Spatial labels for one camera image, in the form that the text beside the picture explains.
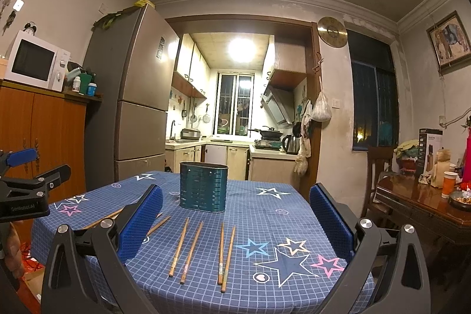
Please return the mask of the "person left hand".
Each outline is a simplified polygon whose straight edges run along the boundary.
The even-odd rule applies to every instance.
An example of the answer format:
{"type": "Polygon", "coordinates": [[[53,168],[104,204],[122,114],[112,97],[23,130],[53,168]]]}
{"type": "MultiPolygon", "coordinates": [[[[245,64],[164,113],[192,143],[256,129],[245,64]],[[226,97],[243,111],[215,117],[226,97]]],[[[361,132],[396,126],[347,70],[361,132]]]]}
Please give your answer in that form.
{"type": "Polygon", "coordinates": [[[5,263],[15,279],[20,279],[25,273],[21,260],[21,242],[14,225],[9,222],[6,237],[5,263]]]}

